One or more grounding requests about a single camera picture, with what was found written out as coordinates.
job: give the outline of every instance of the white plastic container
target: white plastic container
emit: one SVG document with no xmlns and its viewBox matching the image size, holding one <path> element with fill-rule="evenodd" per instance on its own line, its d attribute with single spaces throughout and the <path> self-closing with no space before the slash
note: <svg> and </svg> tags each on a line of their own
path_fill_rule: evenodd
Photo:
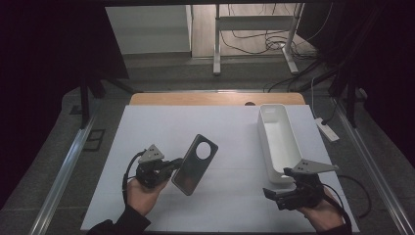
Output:
<svg viewBox="0 0 415 235">
<path fill-rule="evenodd" d="M 276 184 L 294 182 L 284 175 L 284 167 L 296 166 L 302 157 L 286 107 L 260 106 L 257 125 L 269 180 Z"/>
</svg>

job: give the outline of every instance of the black sleeve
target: black sleeve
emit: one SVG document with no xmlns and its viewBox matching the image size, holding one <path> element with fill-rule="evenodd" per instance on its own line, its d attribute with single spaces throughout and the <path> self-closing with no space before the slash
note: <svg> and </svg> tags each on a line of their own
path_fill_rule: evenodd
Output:
<svg viewBox="0 0 415 235">
<path fill-rule="evenodd" d="M 113 224 L 109 219 L 105 220 L 91 228 L 87 235 L 137 235 L 141 234 L 150 223 L 150 220 L 145 216 L 131 206 L 125 205 L 125 210 L 116 224 Z"/>
<path fill-rule="evenodd" d="M 318 235 L 351 235 L 348 231 L 347 226 L 343 224 L 342 226 L 332 228 L 324 232 L 317 232 Z"/>
</svg>

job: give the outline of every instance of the wall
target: wall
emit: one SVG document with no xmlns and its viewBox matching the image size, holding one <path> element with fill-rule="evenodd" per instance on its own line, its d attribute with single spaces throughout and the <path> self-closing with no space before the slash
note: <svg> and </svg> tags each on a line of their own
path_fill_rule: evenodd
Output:
<svg viewBox="0 0 415 235">
<path fill-rule="evenodd" d="M 121 54 L 189 52 L 186 6 L 106 8 Z"/>
</svg>

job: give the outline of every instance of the white tabletop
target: white tabletop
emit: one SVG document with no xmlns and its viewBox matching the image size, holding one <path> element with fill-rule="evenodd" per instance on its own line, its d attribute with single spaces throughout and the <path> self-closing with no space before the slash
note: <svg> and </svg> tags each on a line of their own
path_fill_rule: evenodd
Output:
<svg viewBox="0 0 415 235">
<path fill-rule="evenodd" d="M 330 164 L 309 107 L 287 106 L 287 112 L 302 156 Z M 152 221 L 148 231 L 313 232 L 302 214 L 279 211 L 263 196 L 262 188 L 287 189 L 267 178 L 258 113 L 259 107 L 244 106 L 127 106 L 81 229 L 122 214 L 121 180 L 135 154 L 155 144 L 166 160 L 183 158 L 202 134 L 218 145 L 216 156 L 192 196 L 168 183 L 147 215 Z M 336 174 L 321 173 L 320 179 L 341 195 L 358 231 Z"/>
</svg>

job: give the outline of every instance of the metal rail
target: metal rail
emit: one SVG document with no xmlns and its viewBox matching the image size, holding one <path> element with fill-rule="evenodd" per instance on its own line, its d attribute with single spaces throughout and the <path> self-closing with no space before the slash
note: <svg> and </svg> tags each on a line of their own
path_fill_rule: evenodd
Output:
<svg viewBox="0 0 415 235">
<path fill-rule="evenodd" d="M 383 176 L 381 170 L 378 168 L 369 149 L 360 136 L 359 131 L 356 128 L 353 128 L 347 120 L 345 115 L 345 107 L 342 105 L 342 103 L 339 103 L 338 105 L 340 108 L 337 110 L 337 113 L 346 128 L 351 142 L 353 143 L 361 160 L 363 161 L 365 168 L 369 172 L 369 175 L 372 178 L 372 181 L 375 184 L 382 200 L 387 206 L 397 229 L 399 230 L 400 234 L 415 234 L 414 228 L 408 218 L 408 215 L 406 214 L 402 204 L 399 202 L 396 194 L 393 192 L 391 186 Z"/>
<path fill-rule="evenodd" d="M 91 107 L 91 117 L 86 123 L 85 128 L 78 130 L 64 160 L 64 163 L 62 164 L 62 167 L 56 176 L 55 182 L 53 183 L 48 196 L 46 197 L 46 200 L 43 203 L 39 214 L 37 215 L 37 218 L 34 220 L 29 234 L 37 235 L 46 233 L 58 203 L 61 200 L 62 195 L 64 194 L 64 191 L 67 187 L 68 181 L 76 165 L 80 152 L 82 151 L 83 145 L 85 144 L 85 141 L 88 138 L 88 134 L 91 131 L 100 104 L 101 101 L 94 100 Z"/>
</svg>

